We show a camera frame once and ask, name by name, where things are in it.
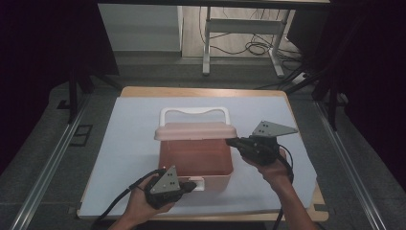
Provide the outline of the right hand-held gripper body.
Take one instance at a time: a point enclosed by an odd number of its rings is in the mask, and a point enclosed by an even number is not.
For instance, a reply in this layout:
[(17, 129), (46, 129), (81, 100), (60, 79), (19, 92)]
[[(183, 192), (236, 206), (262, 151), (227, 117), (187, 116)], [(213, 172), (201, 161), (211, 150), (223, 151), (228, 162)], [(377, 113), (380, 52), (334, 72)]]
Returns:
[(277, 138), (297, 132), (294, 127), (261, 121), (249, 137), (239, 139), (238, 150), (246, 159), (266, 166), (274, 163), (280, 155), (281, 145)]

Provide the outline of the dark curtain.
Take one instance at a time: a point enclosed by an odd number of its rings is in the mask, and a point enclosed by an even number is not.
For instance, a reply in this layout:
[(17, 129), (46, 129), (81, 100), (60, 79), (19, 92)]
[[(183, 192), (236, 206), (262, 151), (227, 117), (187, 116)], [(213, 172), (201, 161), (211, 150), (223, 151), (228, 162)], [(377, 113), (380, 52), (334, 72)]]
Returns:
[(98, 0), (0, 0), (0, 174), (54, 87), (118, 73)]
[(342, 93), (345, 112), (406, 191), (406, 0), (330, 0), (297, 10), (288, 39), (319, 76), (312, 93)]

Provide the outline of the person's right hand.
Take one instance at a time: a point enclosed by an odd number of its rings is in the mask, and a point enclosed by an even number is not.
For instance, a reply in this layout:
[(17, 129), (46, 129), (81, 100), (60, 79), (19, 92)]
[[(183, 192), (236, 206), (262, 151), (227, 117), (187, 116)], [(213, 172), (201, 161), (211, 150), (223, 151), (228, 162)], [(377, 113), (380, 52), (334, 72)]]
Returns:
[(247, 164), (255, 167), (262, 175), (263, 179), (270, 184), (271, 188), (275, 192), (281, 191), (282, 189), (287, 189), (292, 186), (288, 177), (287, 168), (281, 160), (277, 159), (274, 163), (267, 166), (261, 166), (257, 163), (254, 163), (246, 157), (243, 157), (243, 160)]

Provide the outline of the black stand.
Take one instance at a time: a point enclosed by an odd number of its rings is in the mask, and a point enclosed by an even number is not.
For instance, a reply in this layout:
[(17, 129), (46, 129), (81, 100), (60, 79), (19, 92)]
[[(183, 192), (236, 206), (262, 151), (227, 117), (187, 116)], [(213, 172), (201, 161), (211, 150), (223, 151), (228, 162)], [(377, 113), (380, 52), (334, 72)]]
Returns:
[(307, 77), (298, 84), (284, 89), (286, 95), (291, 95), (317, 82), (311, 97), (314, 101), (319, 102), (328, 96), (327, 121), (333, 130), (337, 129), (336, 110), (339, 81), (337, 71), (350, 44), (352, 34), (352, 26), (340, 27), (338, 22), (327, 20), (321, 31), (315, 54), (301, 65)]
[(122, 91), (123, 86), (117, 81), (113, 80), (114, 76), (119, 76), (120, 72), (118, 66), (115, 66), (111, 70), (98, 70), (91, 65), (81, 65), (74, 67), (68, 80), (69, 100), (63, 100), (59, 102), (57, 109), (68, 109), (69, 119), (68, 124), (72, 124), (74, 119), (79, 115), (79, 92), (78, 89), (85, 95), (92, 94), (95, 90), (95, 84), (91, 78), (97, 79), (107, 83), (113, 88)]

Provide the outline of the pink storage box with handle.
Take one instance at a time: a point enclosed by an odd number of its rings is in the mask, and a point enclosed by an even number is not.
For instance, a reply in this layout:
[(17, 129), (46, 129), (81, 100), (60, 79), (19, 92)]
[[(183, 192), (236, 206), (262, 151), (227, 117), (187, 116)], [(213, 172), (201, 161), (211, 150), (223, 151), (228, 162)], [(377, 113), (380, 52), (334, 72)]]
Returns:
[[(221, 122), (168, 123), (166, 115), (178, 112), (200, 116), (222, 113)], [(194, 182), (196, 191), (224, 191), (234, 171), (227, 139), (236, 138), (226, 107), (166, 107), (160, 111), (154, 139), (160, 142), (159, 168), (174, 166), (181, 182)]]

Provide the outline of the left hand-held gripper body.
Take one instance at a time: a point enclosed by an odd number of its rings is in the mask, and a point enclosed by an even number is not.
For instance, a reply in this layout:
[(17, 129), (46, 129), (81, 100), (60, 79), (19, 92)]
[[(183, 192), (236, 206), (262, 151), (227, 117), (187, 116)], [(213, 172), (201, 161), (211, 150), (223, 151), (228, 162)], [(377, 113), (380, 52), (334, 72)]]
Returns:
[(174, 166), (159, 171), (145, 186), (147, 203), (156, 210), (177, 202), (184, 193)]

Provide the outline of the person's left hand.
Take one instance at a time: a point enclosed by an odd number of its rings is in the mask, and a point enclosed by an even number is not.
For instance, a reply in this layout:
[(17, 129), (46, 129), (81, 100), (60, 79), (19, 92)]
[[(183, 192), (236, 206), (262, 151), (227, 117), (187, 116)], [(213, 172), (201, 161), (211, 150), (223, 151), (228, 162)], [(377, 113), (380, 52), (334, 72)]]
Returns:
[(123, 214), (123, 218), (130, 223), (144, 223), (158, 214), (167, 213), (174, 206), (174, 203), (169, 203), (160, 209), (154, 209), (147, 203), (144, 188), (151, 178), (152, 175), (141, 182), (130, 194)]

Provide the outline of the white metal desk frame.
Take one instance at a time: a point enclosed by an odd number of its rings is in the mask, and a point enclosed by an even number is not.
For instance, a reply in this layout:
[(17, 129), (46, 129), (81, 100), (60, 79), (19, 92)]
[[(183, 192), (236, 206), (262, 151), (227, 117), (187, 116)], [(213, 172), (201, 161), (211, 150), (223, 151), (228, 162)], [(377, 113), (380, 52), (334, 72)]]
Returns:
[(272, 35), (274, 41), (271, 44), (267, 54), (271, 58), (272, 65), (279, 78), (284, 77), (282, 63), (277, 57), (278, 50), (281, 45), (283, 33), (285, 31), (290, 10), (281, 10), (282, 18), (280, 20), (261, 20), (261, 19), (234, 19), (234, 18), (212, 18), (211, 8), (206, 10), (206, 24), (202, 39), (204, 42), (203, 48), (203, 69), (204, 76), (210, 74), (211, 67), (211, 45), (210, 35), (212, 33), (221, 34), (241, 34), (241, 35)]

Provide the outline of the white cabinet panel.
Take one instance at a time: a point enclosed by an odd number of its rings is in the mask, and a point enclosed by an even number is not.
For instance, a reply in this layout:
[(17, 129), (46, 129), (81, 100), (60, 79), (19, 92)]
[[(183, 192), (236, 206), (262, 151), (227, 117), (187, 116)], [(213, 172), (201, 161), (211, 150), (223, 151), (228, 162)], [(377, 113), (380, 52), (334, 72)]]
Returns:
[(98, 4), (114, 51), (180, 52), (183, 10), (179, 6)]

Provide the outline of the metal floor rail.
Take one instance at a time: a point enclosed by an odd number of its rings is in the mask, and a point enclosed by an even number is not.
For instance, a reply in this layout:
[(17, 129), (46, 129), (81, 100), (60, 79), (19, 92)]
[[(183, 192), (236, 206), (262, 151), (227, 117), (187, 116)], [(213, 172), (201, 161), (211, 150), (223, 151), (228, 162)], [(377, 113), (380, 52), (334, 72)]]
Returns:
[(344, 171), (350, 181), (352, 188), (354, 189), (356, 197), (360, 202), (360, 205), (372, 227), (372, 230), (387, 230), (383, 218), (381, 217), (371, 194), (369, 193), (367, 187), (364, 185), (358, 171), (352, 163), (349, 153), (345, 148), (338, 132), (329, 123), (327, 118), (327, 110), (320, 102), (316, 102), (315, 107), (318, 111), (324, 128), (327, 131), (327, 136), (332, 143), (338, 158), (340, 159)]
[(32, 186), (29, 194), (23, 202), (19, 212), (17, 213), (14, 221), (9, 230), (27, 230), (34, 214), (39, 207), (40, 201), (44, 197), (56, 170), (74, 136), (81, 118), (90, 102), (91, 95), (85, 94), (79, 103), (78, 113), (74, 116), (72, 121), (64, 129), (57, 145), (48, 158), (45, 166), (41, 170), (37, 180)]

